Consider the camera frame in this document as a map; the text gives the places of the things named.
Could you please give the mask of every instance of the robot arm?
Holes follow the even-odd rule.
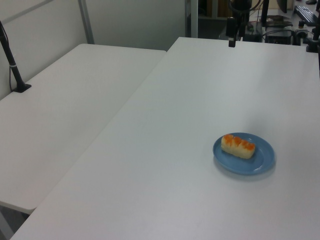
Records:
[[[236,37],[245,35],[246,25],[249,22],[250,11],[256,9],[261,0],[252,7],[252,0],[228,0],[228,7],[232,11],[232,17],[226,21],[226,35],[229,37],[229,47],[236,46]]]

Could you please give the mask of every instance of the orange topping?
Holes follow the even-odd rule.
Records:
[[[241,143],[241,140],[242,139],[240,137],[238,137],[238,136],[235,136],[233,138],[233,142],[235,143],[236,146],[238,146]]]
[[[250,143],[247,140],[242,140],[241,141],[241,147],[243,147],[244,149],[248,149],[249,151],[253,150],[256,145],[254,143]]]
[[[249,151],[255,149],[256,145],[254,143],[249,143],[247,146],[246,146],[246,149],[248,149]]]
[[[234,136],[231,135],[231,134],[227,134],[227,135],[224,135],[223,138],[224,138],[224,140],[225,140],[225,144],[227,144],[227,145],[230,146],[230,145],[231,145],[231,142],[232,142],[232,139],[234,138]]]

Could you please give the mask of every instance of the white desk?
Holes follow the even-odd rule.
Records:
[[[82,44],[0,101],[0,205],[30,214],[165,51]]]
[[[302,47],[179,38],[12,240],[318,239],[319,83]],[[276,166],[222,169],[230,132]]]

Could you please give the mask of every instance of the floor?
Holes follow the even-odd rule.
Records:
[[[26,221],[29,217],[28,214],[12,210],[10,208],[0,206],[0,212],[9,224],[10,229],[13,233],[15,233],[21,225]],[[5,235],[0,230],[0,240],[9,240],[5,237]]]
[[[199,19],[198,20],[198,37],[200,39],[219,39],[219,35],[226,26],[225,20]],[[187,18],[187,37],[191,36],[191,19]],[[27,214],[0,206],[0,211],[10,228],[15,233],[28,218]],[[0,230],[0,240],[6,239]]]

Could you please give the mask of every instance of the blue plate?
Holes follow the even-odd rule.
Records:
[[[255,144],[255,151],[250,159],[243,159],[231,155],[221,149],[220,137],[213,145],[213,154],[217,161],[231,172],[242,175],[255,175],[261,174],[269,170],[275,163],[275,152],[272,146],[262,139],[253,134],[235,132],[231,133],[233,136],[240,137]]]

